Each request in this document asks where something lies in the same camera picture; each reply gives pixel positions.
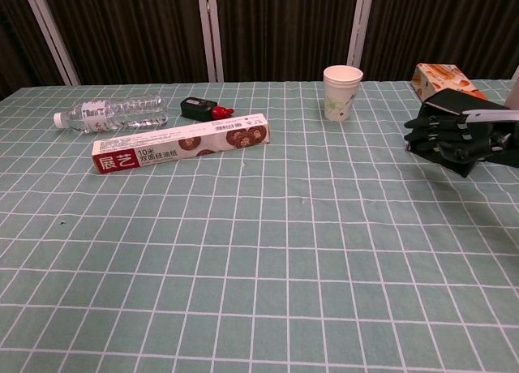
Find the clear plastic water bottle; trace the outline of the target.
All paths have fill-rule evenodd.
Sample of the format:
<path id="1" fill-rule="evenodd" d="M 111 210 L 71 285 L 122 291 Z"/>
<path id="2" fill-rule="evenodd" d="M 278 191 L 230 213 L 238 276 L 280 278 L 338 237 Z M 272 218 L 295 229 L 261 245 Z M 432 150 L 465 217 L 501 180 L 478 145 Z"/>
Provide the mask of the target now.
<path id="1" fill-rule="evenodd" d="M 55 113 L 53 120 L 59 129 L 94 133 L 163 125 L 168 115 L 160 95 L 147 95 L 86 101 Z"/>

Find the black red pencil sharpener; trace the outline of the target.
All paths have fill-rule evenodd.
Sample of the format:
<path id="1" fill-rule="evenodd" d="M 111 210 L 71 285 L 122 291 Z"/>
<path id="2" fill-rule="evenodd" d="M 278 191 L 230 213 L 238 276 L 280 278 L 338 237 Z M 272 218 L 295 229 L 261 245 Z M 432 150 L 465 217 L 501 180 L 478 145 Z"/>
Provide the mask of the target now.
<path id="1" fill-rule="evenodd" d="M 181 115 L 199 122 L 210 122 L 231 118 L 234 110 L 197 97 L 188 97 L 180 103 Z"/>

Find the long white red baking-paper box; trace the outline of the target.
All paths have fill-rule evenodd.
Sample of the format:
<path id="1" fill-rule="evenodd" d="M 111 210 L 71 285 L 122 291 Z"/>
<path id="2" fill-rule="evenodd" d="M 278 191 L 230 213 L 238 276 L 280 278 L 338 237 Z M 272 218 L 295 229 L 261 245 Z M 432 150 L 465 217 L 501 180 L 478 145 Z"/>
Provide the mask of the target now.
<path id="1" fill-rule="evenodd" d="M 269 140 L 265 116 L 252 114 L 98 140 L 92 147 L 92 159 L 98 173 L 107 174 L 248 148 Z"/>

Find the orange snack box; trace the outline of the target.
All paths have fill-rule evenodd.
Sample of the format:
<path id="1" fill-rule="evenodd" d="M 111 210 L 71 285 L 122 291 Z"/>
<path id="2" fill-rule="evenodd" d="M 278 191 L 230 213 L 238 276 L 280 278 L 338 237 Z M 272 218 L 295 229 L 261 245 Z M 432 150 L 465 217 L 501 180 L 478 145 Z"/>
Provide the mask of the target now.
<path id="1" fill-rule="evenodd" d="M 411 86 L 421 101 L 446 88 L 486 100 L 487 97 L 453 64 L 419 63 L 411 79 Z"/>

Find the green white checked tablecloth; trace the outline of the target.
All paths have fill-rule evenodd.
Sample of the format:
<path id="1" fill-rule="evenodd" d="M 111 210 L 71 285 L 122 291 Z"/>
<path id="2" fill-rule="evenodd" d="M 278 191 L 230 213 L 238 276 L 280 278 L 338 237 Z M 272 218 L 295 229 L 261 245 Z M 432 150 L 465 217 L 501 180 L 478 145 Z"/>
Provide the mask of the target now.
<path id="1" fill-rule="evenodd" d="M 271 142 L 100 175 L 53 114 L 159 93 Z M 0 101 L 0 373 L 519 373 L 519 170 L 405 150 L 410 83 L 24 88 Z"/>

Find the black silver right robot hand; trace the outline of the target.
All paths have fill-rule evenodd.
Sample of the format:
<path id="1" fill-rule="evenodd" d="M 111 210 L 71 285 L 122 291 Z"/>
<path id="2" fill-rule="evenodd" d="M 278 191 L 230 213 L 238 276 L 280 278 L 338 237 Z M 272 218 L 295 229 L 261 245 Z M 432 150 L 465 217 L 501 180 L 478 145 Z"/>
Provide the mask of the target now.
<path id="1" fill-rule="evenodd" d="M 488 161 L 519 169 L 519 110 L 470 109 L 460 114 L 441 110 L 409 120 L 408 149 L 425 152 L 450 169 Z"/>

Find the white paper cup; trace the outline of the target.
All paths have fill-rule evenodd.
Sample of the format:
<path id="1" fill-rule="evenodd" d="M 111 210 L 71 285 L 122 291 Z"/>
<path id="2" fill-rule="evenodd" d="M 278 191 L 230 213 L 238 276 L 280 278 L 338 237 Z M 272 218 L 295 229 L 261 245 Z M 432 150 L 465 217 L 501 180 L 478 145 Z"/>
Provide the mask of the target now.
<path id="1" fill-rule="evenodd" d="M 324 69 L 324 116 L 334 122 L 350 117 L 354 98 L 363 78 L 356 67 L 333 65 Z"/>

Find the white partition post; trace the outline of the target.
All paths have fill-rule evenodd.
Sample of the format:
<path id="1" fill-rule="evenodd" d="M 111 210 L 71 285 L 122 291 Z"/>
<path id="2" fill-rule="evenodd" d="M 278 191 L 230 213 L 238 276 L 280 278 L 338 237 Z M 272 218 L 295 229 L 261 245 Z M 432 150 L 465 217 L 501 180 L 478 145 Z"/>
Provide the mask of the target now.
<path id="1" fill-rule="evenodd" d="M 217 0 L 198 0 L 209 82 L 224 82 Z"/>
<path id="2" fill-rule="evenodd" d="M 46 0 L 28 0 L 28 3 L 64 84 L 67 86 L 81 85 L 49 4 Z"/>
<path id="3" fill-rule="evenodd" d="M 372 0 L 356 0 L 354 20 L 350 34 L 350 44 L 346 63 L 359 68 L 362 61 Z"/>

